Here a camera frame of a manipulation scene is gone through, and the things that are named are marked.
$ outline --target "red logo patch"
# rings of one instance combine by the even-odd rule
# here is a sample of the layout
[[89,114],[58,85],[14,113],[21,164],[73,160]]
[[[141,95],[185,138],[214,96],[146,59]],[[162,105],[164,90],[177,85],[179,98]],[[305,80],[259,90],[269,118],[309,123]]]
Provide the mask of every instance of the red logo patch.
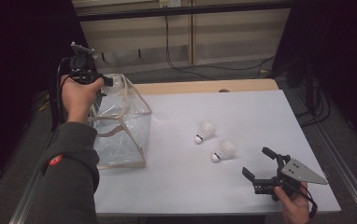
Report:
[[59,163],[59,161],[61,161],[63,158],[63,154],[60,154],[59,156],[53,158],[50,160],[50,165],[56,165],[57,163]]

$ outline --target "shuttlecock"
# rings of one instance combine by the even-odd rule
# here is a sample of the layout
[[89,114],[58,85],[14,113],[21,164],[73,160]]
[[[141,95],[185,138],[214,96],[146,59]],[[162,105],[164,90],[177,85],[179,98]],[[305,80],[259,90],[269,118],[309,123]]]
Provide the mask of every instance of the shuttlecock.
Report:
[[198,134],[195,137],[195,143],[200,144],[203,140],[209,138],[216,132],[214,125],[208,121],[203,121]]
[[211,159],[214,162],[227,160],[234,157],[235,153],[236,153],[236,149],[234,145],[232,145],[230,141],[224,139],[220,144],[220,149],[215,153],[213,153],[213,155],[211,155]]

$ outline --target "transparent bag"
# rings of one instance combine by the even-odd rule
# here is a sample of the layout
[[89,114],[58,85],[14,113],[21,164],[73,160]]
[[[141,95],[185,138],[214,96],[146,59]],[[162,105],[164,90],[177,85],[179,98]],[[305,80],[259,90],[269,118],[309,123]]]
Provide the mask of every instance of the transparent bag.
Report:
[[146,164],[151,109],[133,83],[124,75],[113,78],[112,87],[103,87],[101,100],[91,107],[90,125],[97,130],[94,149],[99,169],[143,167]]

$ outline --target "gray triangular bracket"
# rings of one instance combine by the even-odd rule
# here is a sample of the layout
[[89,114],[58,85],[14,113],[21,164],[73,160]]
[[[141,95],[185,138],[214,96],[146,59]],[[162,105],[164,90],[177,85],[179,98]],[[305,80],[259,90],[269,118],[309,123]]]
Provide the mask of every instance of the gray triangular bracket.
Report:
[[281,169],[284,175],[287,175],[298,181],[305,181],[315,184],[328,184],[328,181],[321,177],[320,175],[313,172],[311,169],[307,168],[302,162],[292,158],[287,162],[287,164]]

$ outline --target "sleeve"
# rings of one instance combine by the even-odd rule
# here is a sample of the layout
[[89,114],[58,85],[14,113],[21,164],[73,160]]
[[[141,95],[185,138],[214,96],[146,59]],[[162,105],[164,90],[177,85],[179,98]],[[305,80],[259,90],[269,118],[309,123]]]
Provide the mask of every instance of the sleeve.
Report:
[[99,157],[93,149],[96,130],[67,122],[41,156],[44,176],[38,189],[37,223],[97,223],[94,193],[99,183]]

